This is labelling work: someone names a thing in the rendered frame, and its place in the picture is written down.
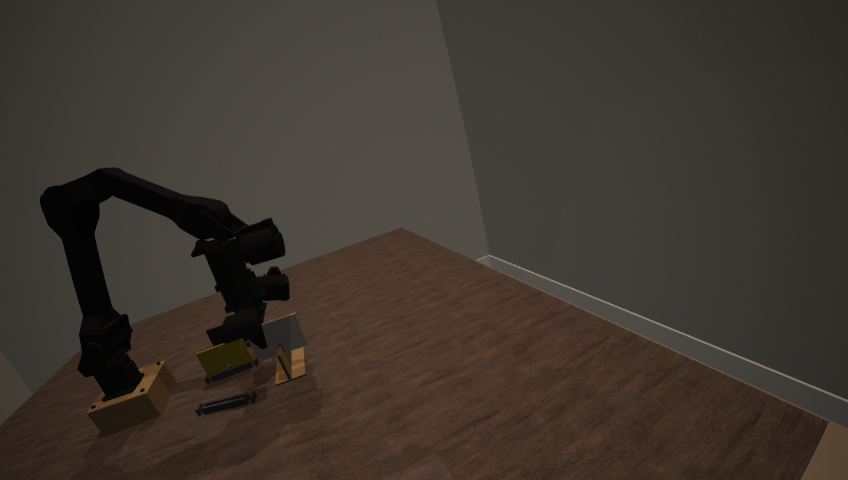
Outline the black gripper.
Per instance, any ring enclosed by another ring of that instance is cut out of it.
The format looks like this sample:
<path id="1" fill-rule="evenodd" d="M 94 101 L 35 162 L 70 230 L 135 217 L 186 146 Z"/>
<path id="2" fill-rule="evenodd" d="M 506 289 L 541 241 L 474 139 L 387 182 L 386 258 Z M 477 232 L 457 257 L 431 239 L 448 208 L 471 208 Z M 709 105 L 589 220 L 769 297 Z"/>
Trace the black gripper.
<path id="1" fill-rule="evenodd" d="M 266 349 L 267 344 L 262 329 L 267 303 L 257 308 L 255 306 L 251 283 L 251 269 L 247 266 L 229 277 L 215 279 L 216 292 L 221 292 L 225 303 L 226 313 L 234 312 L 235 315 L 225 317 L 219 335 L 223 344 L 247 338 L 261 349 Z"/>

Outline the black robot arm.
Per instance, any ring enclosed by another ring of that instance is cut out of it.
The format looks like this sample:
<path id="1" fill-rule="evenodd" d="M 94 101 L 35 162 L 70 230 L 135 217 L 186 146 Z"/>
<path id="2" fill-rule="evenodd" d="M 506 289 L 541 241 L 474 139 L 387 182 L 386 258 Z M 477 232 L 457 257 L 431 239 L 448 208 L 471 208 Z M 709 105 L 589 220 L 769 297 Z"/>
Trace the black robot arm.
<path id="1" fill-rule="evenodd" d="M 215 279 L 242 271 L 245 262 L 255 265 L 285 256 L 283 236 L 271 217 L 248 226 L 220 200 L 182 195 L 121 168 L 97 169 L 46 189 L 40 196 L 41 209 L 49 227 L 62 238 L 83 314 L 79 332 L 83 353 L 77 370 L 85 378 L 94 376 L 105 393 L 103 402 L 134 392 L 145 375 L 126 354 L 133 330 L 128 315 L 112 307 L 97 250 L 99 203 L 112 195 L 159 213 L 200 239 L 191 256 L 204 254 Z M 206 241 L 209 238 L 214 239 Z M 290 299 L 288 276 L 278 267 L 271 266 L 262 277 L 252 271 L 249 285 L 257 308 L 263 301 Z"/>

